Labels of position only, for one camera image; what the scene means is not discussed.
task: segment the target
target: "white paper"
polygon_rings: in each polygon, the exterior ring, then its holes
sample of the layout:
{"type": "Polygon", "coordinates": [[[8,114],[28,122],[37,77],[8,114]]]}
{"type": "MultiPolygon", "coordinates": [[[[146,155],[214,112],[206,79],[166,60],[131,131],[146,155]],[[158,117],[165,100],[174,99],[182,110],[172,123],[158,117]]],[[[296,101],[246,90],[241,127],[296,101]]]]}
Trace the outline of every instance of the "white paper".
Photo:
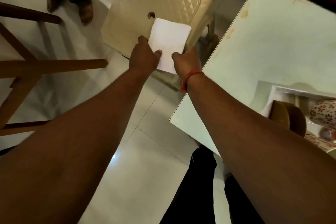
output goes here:
{"type": "Polygon", "coordinates": [[[153,52],[162,50],[158,69],[176,74],[171,55],[174,52],[183,52],[190,32],[191,26],[189,25],[160,18],[155,19],[148,44],[153,52]]]}

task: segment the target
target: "cup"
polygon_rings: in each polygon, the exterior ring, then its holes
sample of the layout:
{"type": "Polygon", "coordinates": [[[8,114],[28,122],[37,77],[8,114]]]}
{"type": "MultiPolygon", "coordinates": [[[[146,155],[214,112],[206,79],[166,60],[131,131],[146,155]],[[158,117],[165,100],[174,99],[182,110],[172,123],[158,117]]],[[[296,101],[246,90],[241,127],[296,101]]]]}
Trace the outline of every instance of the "cup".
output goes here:
{"type": "Polygon", "coordinates": [[[309,118],[312,122],[336,129],[336,100],[322,100],[310,107],[309,118]]]}
{"type": "Polygon", "coordinates": [[[316,145],[321,150],[325,151],[329,155],[331,155],[333,158],[336,159],[336,144],[333,142],[326,141],[318,136],[315,136],[314,134],[307,132],[305,135],[305,139],[316,145]]]}

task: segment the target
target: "wooden chair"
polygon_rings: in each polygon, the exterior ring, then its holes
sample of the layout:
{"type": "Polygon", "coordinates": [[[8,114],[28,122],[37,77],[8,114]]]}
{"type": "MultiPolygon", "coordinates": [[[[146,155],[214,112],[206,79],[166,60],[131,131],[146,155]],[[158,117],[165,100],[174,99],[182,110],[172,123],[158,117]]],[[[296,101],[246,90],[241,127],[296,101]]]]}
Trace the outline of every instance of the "wooden chair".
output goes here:
{"type": "MultiPolygon", "coordinates": [[[[0,16],[60,24],[56,15],[38,12],[15,5],[0,3],[0,16]]],[[[16,37],[0,23],[0,34],[24,60],[0,61],[0,79],[15,78],[10,94],[0,106],[0,136],[35,131],[48,121],[7,124],[28,93],[43,74],[104,68],[107,61],[97,60],[37,60],[16,37]]]]}

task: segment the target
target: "white tile floor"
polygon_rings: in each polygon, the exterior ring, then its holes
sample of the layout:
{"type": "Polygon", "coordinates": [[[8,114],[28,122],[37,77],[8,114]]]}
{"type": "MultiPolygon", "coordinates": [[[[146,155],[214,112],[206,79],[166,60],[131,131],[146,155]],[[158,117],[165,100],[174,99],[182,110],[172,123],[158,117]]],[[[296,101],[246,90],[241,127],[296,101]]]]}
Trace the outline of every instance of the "white tile floor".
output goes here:
{"type": "MultiPolygon", "coordinates": [[[[100,27],[114,0],[93,0],[94,19],[83,27],[76,7],[55,12],[65,25],[0,18],[39,59],[109,61],[106,69],[45,76],[10,122],[49,120],[99,93],[128,68],[128,60],[102,42],[100,27]]],[[[216,33],[221,38],[245,0],[214,0],[216,33]]],[[[0,2],[46,12],[45,0],[0,2]]],[[[0,60],[20,59],[0,38],[0,60]]],[[[0,103],[12,79],[0,80],[0,103]]],[[[196,143],[168,122],[181,95],[149,78],[140,94],[121,143],[80,223],[159,223],[185,172],[196,143]]],[[[0,137],[0,149],[17,145],[31,133],[0,137]]],[[[214,178],[216,223],[230,223],[219,156],[214,178]]]]}

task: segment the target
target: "white table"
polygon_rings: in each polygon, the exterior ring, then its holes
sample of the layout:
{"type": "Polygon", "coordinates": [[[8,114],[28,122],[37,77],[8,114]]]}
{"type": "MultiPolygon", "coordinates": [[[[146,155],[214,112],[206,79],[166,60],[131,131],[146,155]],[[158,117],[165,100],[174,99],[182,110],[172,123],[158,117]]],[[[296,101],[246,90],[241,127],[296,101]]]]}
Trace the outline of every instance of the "white table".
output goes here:
{"type": "MultiPolygon", "coordinates": [[[[336,93],[336,14],[307,0],[247,0],[203,71],[257,112],[272,85],[336,93]]],[[[188,95],[170,122],[219,154],[188,95]]]]}

